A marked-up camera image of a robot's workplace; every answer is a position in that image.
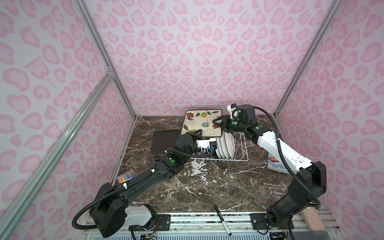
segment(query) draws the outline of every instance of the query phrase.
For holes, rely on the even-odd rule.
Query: floral plate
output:
[[[212,121],[222,116],[220,109],[188,110],[185,113],[181,134],[203,130],[203,137],[221,137],[222,130]]]

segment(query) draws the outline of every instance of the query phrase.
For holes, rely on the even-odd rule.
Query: white plate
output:
[[[220,143],[220,138],[217,137],[216,138],[216,144],[217,144],[217,149],[216,149],[216,154],[219,158],[223,158],[223,156],[221,155],[222,154],[222,151],[220,148],[221,148],[221,143]]]
[[[221,136],[220,142],[221,142],[221,148],[223,149],[223,153],[224,153],[225,158],[230,159],[231,156],[229,155],[229,152],[227,149],[227,144],[225,143],[225,134],[223,134],[223,136]]]
[[[225,143],[227,145],[229,156],[231,156],[231,158],[234,158],[235,157],[235,139],[233,138],[233,135],[231,133],[224,132],[224,134],[225,134]]]

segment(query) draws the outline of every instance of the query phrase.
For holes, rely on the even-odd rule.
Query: white robotic arm segment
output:
[[[272,131],[263,133],[262,136],[259,136],[257,139],[257,145],[267,150],[272,154],[280,163],[283,162],[280,159],[279,151],[277,150],[276,143],[276,134]],[[285,161],[288,163],[289,167],[296,174],[300,171],[300,168],[307,168],[311,165],[311,160],[306,157],[303,157],[298,152],[293,150],[285,142],[280,139],[280,146]]]

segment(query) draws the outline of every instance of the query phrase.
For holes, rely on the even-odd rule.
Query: pink wall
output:
[[[383,12],[348,0],[278,116],[291,146],[327,166],[321,201],[351,240],[384,236]]]
[[[0,9],[1,217],[106,69],[71,0]]]
[[[110,83],[10,240],[77,239],[81,231],[72,228],[72,218],[109,181],[131,122]],[[85,224],[88,216],[78,222]]]
[[[86,0],[136,114],[273,112],[331,0]]]

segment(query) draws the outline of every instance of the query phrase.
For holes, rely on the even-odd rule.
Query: robotic arm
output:
[[[214,123],[225,132],[243,132],[248,140],[264,148],[283,163],[295,179],[288,186],[287,194],[267,208],[265,218],[268,225],[271,228],[281,226],[283,221],[290,220],[292,215],[305,207],[314,206],[310,202],[318,202],[317,197],[326,191],[325,166],[321,162],[313,163],[281,141],[278,129],[276,135],[268,127],[257,124],[255,107],[248,104],[232,104],[228,106],[228,111],[230,115],[224,115],[214,120]],[[178,174],[189,158],[193,157],[193,153],[202,146],[207,147],[209,153],[199,157],[210,156],[216,149],[216,142],[213,139],[202,140],[202,130],[181,135],[175,143],[175,148],[168,149],[166,155],[152,168],[124,183],[115,186],[106,183],[101,186],[95,201],[74,217],[72,226],[76,229],[98,228],[104,238],[117,232],[123,225],[140,225],[151,229],[157,218],[152,207],[129,205],[158,183]],[[77,219],[88,209],[95,225],[77,224]]]

